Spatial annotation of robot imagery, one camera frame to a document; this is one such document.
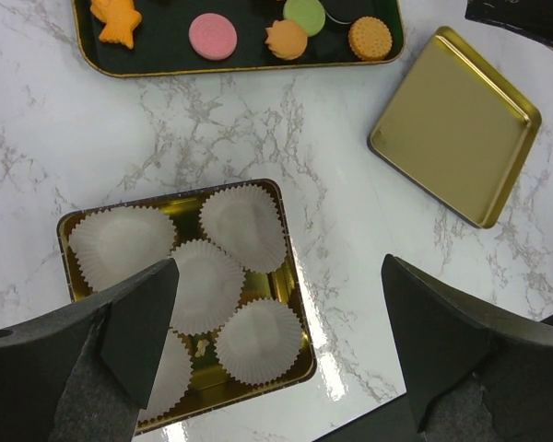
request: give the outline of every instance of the square metal tray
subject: square metal tray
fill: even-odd
[[[371,150],[476,227],[493,227],[541,114],[450,28],[416,60],[369,137]]]
[[[109,76],[163,76],[201,72],[249,71],[290,67],[389,63],[404,49],[404,29],[398,0],[371,0],[375,15],[392,33],[394,45],[386,60],[361,62],[348,45],[349,26],[326,19],[324,29],[309,38],[298,60],[276,58],[266,47],[266,28],[283,17],[285,2],[277,0],[135,0],[143,17],[135,29],[135,47],[102,43],[102,24],[90,13],[90,0],[72,0],[79,49],[96,70]],[[194,52],[188,40],[191,22],[200,14],[227,17],[238,31],[234,54],[208,61]]]
[[[275,382],[260,387],[251,387],[231,378],[219,365],[213,345],[217,337],[215,333],[208,332],[196,336],[180,335],[186,343],[193,361],[194,372],[190,387],[182,400],[168,413],[164,414],[164,416],[156,421],[140,424],[137,428],[138,434],[238,401],[244,401],[255,396],[266,394],[270,391],[290,387],[310,379],[315,374],[317,361],[315,352],[313,351],[312,338],[310,336],[309,326],[301,299],[299,278],[291,251],[287,219],[285,218],[281,192],[277,184],[271,180],[249,180],[213,188],[175,193],[124,204],[73,212],[63,216],[57,225],[57,237],[64,260],[70,297],[72,301],[78,301],[90,296],[91,291],[80,273],[74,252],[72,252],[69,247],[68,239],[72,229],[88,214],[119,206],[157,207],[172,219],[174,225],[179,230],[179,242],[182,243],[192,239],[203,238],[203,232],[198,221],[198,214],[206,198],[222,189],[237,187],[244,183],[261,186],[270,193],[275,200],[278,214],[285,228],[288,253],[283,265],[275,272],[246,272],[243,294],[254,292],[257,297],[277,299],[293,309],[301,319],[301,327],[303,329],[300,355],[293,367]],[[243,298],[241,299],[241,303],[245,303],[247,300],[249,299]],[[202,340],[207,340],[210,345],[206,348],[204,355],[196,357],[195,352],[197,350],[197,343]]]

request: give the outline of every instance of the cookie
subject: cookie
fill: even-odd
[[[100,41],[134,48],[133,31],[141,23],[141,14],[135,10],[133,0],[92,0],[90,12],[105,24]]]
[[[238,45],[238,33],[231,22],[219,14],[202,14],[193,20],[188,39],[196,53],[207,60],[228,58]]]
[[[325,10],[319,0],[287,0],[283,17],[301,26],[308,37],[316,35],[325,24]]]
[[[340,25],[349,25],[374,14],[371,0],[322,0],[327,16]]]
[[[389,54],[393,40],[387,26],[378,18],[362,17],[350,27],[348,42],[360,60],[378,62]]]
[[[295,60],[303,55],[307,48],[307,34],[301,26],[291,20],[275,21],[266,28],[266,45],[275,57],[282,60]]]

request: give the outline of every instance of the white paper cupcake liner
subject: white paper cupcake liner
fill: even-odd
[[[168,331],[149,404],[146,410],[139,412],[137,420],[155,419],[176,405],[188,390],[192,373],[188,350],[176,333]]]
[[[207,236],[246,269],[270,273],[287,255],[275,201],[261,187],[247,185],[210,196],[200,215]]]
[[[241,266],[201,239],[182,244],[171,257],[180,272],[171,327],[184,334],[221,327],[238,307],[245,277]]]
[[[84,279],[99,292],[168,257],[176,230],[160,210],[116,207],[89,215],[69,244]]]
[[[272,299],[246,304],[219,332],[219,363],[238,381],[250,385],[285,374],[301,348],[301,324],[293,310]]]

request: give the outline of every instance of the marble countertop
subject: marble countertop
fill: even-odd
[[[139,442],[308,441],[403,393],[379,274],[386,253],[515,313],[551,314],[553,52],[466,22],[465,3],[401,0],[407,46],[384,66],[120,80],[82,59],[69,0],[0,0],[0,328],[69,302],[61,215],[261,177],[283,192],[318,372]],[[365,144],[440,25],[543,114],[490,230],[465,224]]]

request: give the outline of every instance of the gold tin lid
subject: gold tin lid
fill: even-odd
[[[450,28],[439,28],[385,109],[371,150],[477,227],[495,225],[541,114]]]

